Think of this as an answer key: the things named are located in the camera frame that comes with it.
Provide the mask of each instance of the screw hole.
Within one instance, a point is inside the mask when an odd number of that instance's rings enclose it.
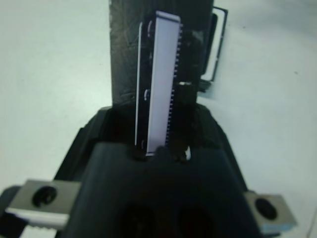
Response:
[[[36,207],[51,204],[57,196],[57,190],[51,186],[41,187],[33,196],[32,203]]]
[[[277,210],[273,205],[264,198],[258,198],[255,201],[258,212],[269,220],[274,220],[277,217]]]

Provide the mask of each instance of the white table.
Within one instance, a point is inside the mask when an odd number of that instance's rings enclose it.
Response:
[[[227,133],[249,188],[285,197],[299,226],[283,237],[306,237],[317,207],[317,3],[215,5],[229,18],[216,81],[198,102]],[[3,190],[52,179],[78,129],[111,105],[108,2],[1,0],[0,32]]]

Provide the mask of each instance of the dark hole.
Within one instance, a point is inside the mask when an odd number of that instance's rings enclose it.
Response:
[[[149,238],[155,227],[154,213],[148,207],[133,205],[123,213],[121,231],[124,238]]]
[[[32,202],[36,207],[48,205],[54,201],[57,196],[57,190],[51,186],[41,187],[33,196]]]
[[[212,221],[209,214],[200,207],[183,208],[178,224],[184,238],[212,238]]]
[[[269,220],[274,220],[277,217],[276,208],[264,198],[258,198],[255,202],[259,213]]]

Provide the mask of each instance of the metal clamp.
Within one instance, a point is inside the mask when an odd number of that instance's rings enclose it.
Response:
[[[80,186],[79,182],[28,180],[6,212],[31,226],[63,230]]]

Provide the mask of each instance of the silver metal block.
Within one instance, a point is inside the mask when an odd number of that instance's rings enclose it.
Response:
[[[256,194],[252,192],[247,192],[244,195],[263,235],[285,232],[297,225],[292,212],[281,195]],[[261,214],[256,206],[258,199],[268,201],[276,209],[276,218],[267,218]]]
[[[28,221],[31,226],[62,230],[68,222],[80,186],[79,182],[28,180],[21,187],[6,212]],[[56,193],[47,198],[38,193],[40,189],[43,191],[43,188],[44,190],[45,188],[55,189]],[[35,194],[44,202],[37,203]]]

